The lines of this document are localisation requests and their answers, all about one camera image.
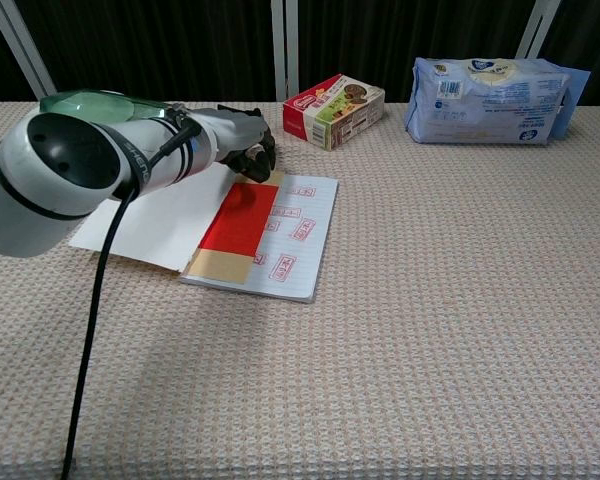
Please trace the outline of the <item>white partition post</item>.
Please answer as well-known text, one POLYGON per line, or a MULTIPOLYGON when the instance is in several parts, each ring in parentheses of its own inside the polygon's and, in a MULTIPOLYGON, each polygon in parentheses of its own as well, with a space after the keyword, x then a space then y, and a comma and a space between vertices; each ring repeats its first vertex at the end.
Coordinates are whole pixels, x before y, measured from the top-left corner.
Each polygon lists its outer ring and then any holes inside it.
POLYGON ((0 0, 0 32, 37 99, 58 92, 15 0, 0 0))
POLYGON ((275 95, 278 102, 299 89, 299 0, 270 0, 275 95))
POLYGON ((537 58, 562 0, 535 0, 515 54, 517 59, 537 58))

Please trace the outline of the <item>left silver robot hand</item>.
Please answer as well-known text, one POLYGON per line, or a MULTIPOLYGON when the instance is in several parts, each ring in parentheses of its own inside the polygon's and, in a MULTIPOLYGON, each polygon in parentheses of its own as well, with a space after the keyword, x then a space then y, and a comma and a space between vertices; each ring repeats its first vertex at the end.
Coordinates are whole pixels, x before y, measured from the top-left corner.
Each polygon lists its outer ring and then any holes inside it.
POLYGON ((190 110, 188 115, 201 127, 191 140, 189 175, 219 163, 256 183, 269 179, 275 169, 275 139, 259 109, 219 105, 216 109, 190 110))

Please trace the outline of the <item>yellow and white notebook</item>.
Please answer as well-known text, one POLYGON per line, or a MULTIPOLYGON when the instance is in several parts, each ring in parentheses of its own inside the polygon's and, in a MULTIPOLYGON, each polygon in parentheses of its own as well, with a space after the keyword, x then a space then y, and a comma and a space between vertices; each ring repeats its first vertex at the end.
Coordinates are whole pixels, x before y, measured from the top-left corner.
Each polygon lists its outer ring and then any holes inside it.
POLYGON ((215 164, 133 201, 112 253, 173 270, 183 283, 312 301, 338 189, 332 178, 284 174, 245 283, 183 276, 237 177, 215 164))

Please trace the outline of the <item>beige woven tablecloth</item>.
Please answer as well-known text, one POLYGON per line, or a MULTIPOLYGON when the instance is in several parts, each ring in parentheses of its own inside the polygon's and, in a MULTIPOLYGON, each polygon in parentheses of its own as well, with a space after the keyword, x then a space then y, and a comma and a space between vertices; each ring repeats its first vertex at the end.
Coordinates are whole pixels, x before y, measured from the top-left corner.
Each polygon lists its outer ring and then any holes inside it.
POLYGON ((339 189, 301 304, 107 265, 73 480, 600 479, 600 106, 423 145, 389 104, 279 167, 339 189))

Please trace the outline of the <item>red and gold bookmark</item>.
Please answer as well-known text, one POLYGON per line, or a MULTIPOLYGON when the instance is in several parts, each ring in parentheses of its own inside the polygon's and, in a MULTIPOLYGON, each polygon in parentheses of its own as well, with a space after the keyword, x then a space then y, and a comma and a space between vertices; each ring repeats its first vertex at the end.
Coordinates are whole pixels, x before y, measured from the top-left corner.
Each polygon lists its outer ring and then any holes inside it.
POLYGON ((238 176, 183 276, 245 283, 283 180, 280 171, 263 183, 238 176))

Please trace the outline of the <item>green plastic spray bottle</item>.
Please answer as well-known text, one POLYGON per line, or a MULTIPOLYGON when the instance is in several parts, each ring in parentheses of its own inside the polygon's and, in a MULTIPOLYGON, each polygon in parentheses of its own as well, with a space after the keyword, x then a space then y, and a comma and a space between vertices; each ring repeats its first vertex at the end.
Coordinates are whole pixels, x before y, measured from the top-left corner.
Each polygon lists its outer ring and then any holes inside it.
POLYGON ((57 113, 99 124, 168 118, 172 114, 191 114, 194 111, 201 112, 201 109, 96 89, 59 92, 39 101, 40 113, 57 113))

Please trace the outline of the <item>blue wet wipes pack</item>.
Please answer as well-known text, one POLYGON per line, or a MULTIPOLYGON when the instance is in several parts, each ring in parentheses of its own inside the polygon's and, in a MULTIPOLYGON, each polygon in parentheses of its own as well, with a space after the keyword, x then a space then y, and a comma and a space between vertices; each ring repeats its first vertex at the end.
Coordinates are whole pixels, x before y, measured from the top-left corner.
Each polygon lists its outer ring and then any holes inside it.
POLYGON ((545 59, 418 57, 405 130, 418 143, 546 144, 566 135, 589 80, 545 59))

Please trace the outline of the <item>red cookie box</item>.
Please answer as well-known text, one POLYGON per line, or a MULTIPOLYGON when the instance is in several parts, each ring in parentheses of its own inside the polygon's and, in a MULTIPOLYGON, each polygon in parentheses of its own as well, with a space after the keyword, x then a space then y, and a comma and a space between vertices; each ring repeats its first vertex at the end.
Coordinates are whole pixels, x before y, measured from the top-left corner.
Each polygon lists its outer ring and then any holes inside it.
POLYGON ((284 130, 325 151, 333 151, 379 121, 385 91, 337 74, 283 104, 284 130))

